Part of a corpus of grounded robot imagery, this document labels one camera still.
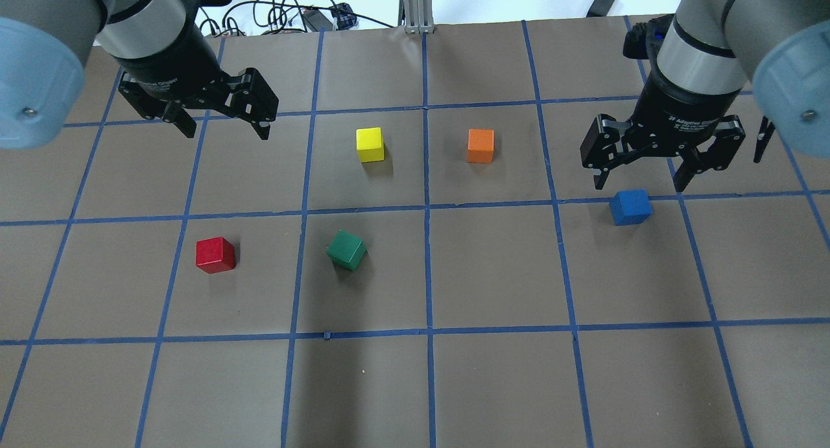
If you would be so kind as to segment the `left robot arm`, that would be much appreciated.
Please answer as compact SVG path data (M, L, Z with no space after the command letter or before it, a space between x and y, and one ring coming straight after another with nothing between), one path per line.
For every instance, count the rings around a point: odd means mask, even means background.
M117 88L140 117L195 136L190 110L252 125L262 140L279 100L261 73L237 75L195 23L202 6L231 0L1 0L1 146L36 148L65 124L95 43L121 65Z

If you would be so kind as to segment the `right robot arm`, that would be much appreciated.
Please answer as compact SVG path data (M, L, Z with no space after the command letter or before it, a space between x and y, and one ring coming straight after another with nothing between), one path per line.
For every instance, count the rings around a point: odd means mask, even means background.
M729 114L745 84L763 116L755 162L774 133L827 158L828 31L828 0L681 0L675 13L632 26L622 53L651 70L631 117L599 114L579 147L594 187L641 158L681 158L678 192L726 170L746 137Z

